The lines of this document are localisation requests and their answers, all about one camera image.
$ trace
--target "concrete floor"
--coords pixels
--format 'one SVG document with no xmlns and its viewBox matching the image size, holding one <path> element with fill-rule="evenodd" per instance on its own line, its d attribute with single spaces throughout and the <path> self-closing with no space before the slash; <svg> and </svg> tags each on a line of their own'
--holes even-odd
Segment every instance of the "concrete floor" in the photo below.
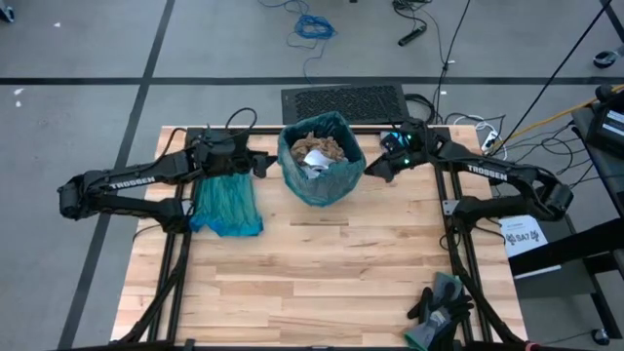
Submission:
<svg viewBox="0 0 624 351">
<path fill-rule="evenodd" d="M 0 248 L 0 349 L 55 349 L 97 224 L 96 218 L 61 218 L 56 188 L 74 175 L 110 168 L 126 157 L 129 163 L 151 159 L 162 125 L 223 124 L 242 106 L 257 110 L 260 125 L 280 124 L 280 91 L 304 81 L 281 85 L 285 81 L 245 78 L 301 77 L 302 63 L 311 54 L 285 44 L 295 15 L 263 8 L 255 0 L 9 2 L 17 21 L 0 23 L 0 161 L 6 165 L 0 175 L 5 183 L 0 220 L 7 239 Z M 396 42 L 410 31 L 411 22 L 394 14 L 390 0 L 308 2 L 311 13 L 328 18 L 339 33 L 323 59 L 308 65 L 311 77 L 386 77 L 416 83 L 404 85 L 407 93 L 433 94 L 435 86 L 427 79 L 435 79 L 441 69 L 435 27 L 400 48 Z M 173 12 L 163 27 L 162 50 L 152 57 L 152 72 L 145 66 L 167 4 Z M 426 7 L 440 24 L 445 52 L 463 6 L 461 1 L 435 0 Z M 448 77 L 457 79 L 443 87 L 447 94 L 441 113 L 505 113 L 506 136 L 600 7 L 599 0 L 473 0 L 453 48 L 456 64 Z M 624 3 L 615 1 L 613 8 L 624 16 Z M 606 70 L 591 63 L 598 51 L 620 43 L 603 16 L 562 70 L 560 77 L 570 79 L 550 87 L 524 125 L 590 98 L 596 84 L 587 77 L 624 83 L 618 78 L 624 77 L 624 62 Z M 152 74 L 157 79 L 150 79 Z M 177 80 L 179 85 L 158 80 L 171 77 L 223 79 Z M 21 88 L 25 90 L 15 96 Z M 416 117 L 423 114 L 417 106 L 410 111 Z M 568 121 L 565 117 L 536 133 Z M 130 148 L 120 150 L 124 142 Z M 574 160 L 586 158 L 581 152 Z M 567 157 L 535 150 L 525 162 L 555 171 L 566 165 Z M 573 182 L 584 170 L 570 170 L 562 180 Z M 128 192 L 142 195 L 140 189 Z M 569 213 L 577 230 L 616 217 L 599 181 L 585 182 L 574 192 Z M 591 204 L 584 199 L 592 199 Z M 132 218 L 110 220 L 75 347 L 104 344 L 110 337 L 136 224 Z M 624 299 L 618 296 L 624 283 L 615 274 L 604 274 L 601 282 L 624 326 Z M 532 340 L 546 342 L 601 327 L 588 295 L 521 299 L 521 305 Z M 600 347 L 585 335 L 557 345 L 616 350 L 624 343 Z"/>
</svg>

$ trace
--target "white paper sign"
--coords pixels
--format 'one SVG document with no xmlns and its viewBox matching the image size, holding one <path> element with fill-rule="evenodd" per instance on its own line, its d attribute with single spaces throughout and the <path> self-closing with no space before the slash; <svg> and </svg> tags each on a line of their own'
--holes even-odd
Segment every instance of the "white paper sign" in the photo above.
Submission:
<svg viewBox="0 0 624 351">
<path fill-rule="evenodd" d="M 505 251 L 508 257 L 522 254 L 548 244 L 537 220 L 530 215 L 518 215 L 499 220 L 501 233 L 505 236 Z M 534 276 L 561 269 L 560 265 L 539 269 L 515 276 L 515 279 Z"/>
</svg>

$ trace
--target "white cable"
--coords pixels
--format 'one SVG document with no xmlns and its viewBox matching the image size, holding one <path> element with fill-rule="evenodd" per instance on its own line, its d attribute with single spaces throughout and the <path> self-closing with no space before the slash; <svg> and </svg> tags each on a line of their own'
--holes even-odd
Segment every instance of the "white cable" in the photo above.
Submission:
<svg viewBox="0 0 624 351">
<path fill-rule="evenodd" d="M 481 120 L 481 122 L 477 123 L 477 125 L 475 126 L 475 129 L 477 131 L 482 131 L 485 128 L 489 128 L 491 131 L 496 133 L 496 138 L 498 138 L 501 141 L 503 140 L 500 137 L 500 133 L 496 130 L 496 128 L 493 125 L 491 125 L 490 123 L 486 122 L 485 118 L 483 118 L 481 116 L 477 116 L 477 115 L 468 115 L 468 117 L 476 118 L 476 119 L 480 119 Z M 464 118 L 466 118 L 466 116 L 460 116 L 452 124 L 455 126 L 455 125 L 457 125 L 457 122 L 461 121 Z M 503 151 L 505 152 L 505 156 L 503 157 L 503 161 L 506 161 L 507 160 L 507 146 L 505 146 L 504 144 L 503 144 Z"/>
</svg>

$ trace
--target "butcher block tabletop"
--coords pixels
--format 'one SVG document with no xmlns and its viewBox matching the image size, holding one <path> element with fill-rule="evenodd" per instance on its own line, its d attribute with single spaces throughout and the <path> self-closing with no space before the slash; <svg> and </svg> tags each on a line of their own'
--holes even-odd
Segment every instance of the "butcher block tabletop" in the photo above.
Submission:
<svg viewBox="0 0 624 351">
<path fill-rule="evenodd" d="M 163 127 L 156 155 L 174 128 Z M 480 152 L 474 127 L 449 126 L 449 132 Z M 369 164 L 380 155 L 378 136 L 361 135 L 358 142 Z M 169 152 L 183 144 L 184 133 L 177 133 Z M 276 155 L 277 136 L 252 135 L 249 148 Z M 462 173 L 460 180 L 465 195 L 491 197 L 486 178 Z M 433 167 L 403 171 L 391 183 L 363 175 L 350 194 L 327 208 L 310 207 L 292 194 L 277 163 L 266 178 L 254 178 L 253 187 L 264 222 L 258 237 L 220 238 L 210 229 L 192 235 L 176 343 L 194 338 L 197 345 L 405 346 L 403 333 L 414 325 L 406 312 L 432 286 L 436 272 L 451 272 L 449 253 L 440 247 L 445 228 Z M 174 196 L 173 186 L 152 184 L 145 198 Z M 137 231 L 154 224 L 142 219 Z M 479 225 L 499 230 L 488 221 Z M 112 339 L 128 332 L 152 300 L 166 236 L 155 227 L 136 237 Z M 526 338 L 503 240 L 479 229 L 472 236 L 485 296 Z M 170 306 L 171 297 L 160 339 Z M 481 339 L 476 315 L 473 333 Z"/>
</svg>

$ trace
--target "teal plastic bag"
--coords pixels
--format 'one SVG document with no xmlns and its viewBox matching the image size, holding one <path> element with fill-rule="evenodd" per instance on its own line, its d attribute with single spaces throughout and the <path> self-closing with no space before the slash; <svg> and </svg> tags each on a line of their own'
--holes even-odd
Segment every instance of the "teal plastic bag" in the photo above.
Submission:
<svg viewBox="0 0 624 351">
<path fill-rule="evenodd" d="M 314 132 L 314 137 L 333 137 L 348 161 L 332 163 L 318 177 L 308 179 L 291 155 L 291 147 L 310 132 Z M 285 127 L 278 138 L 278 163 L 288 188 L 306 204 L 319 207 L 331 205 L 353 190 L 367 166 L 349 123 L 338 112 L 324 113 Z"/>
<path fill-rule="evenodd" d="M 252 176 L 223 175 L 199 183 L 191 230 L 208 225 L 219 236 L 256 236 L 262 229 L 262 217 L 255 207 Z"/>
</svg>

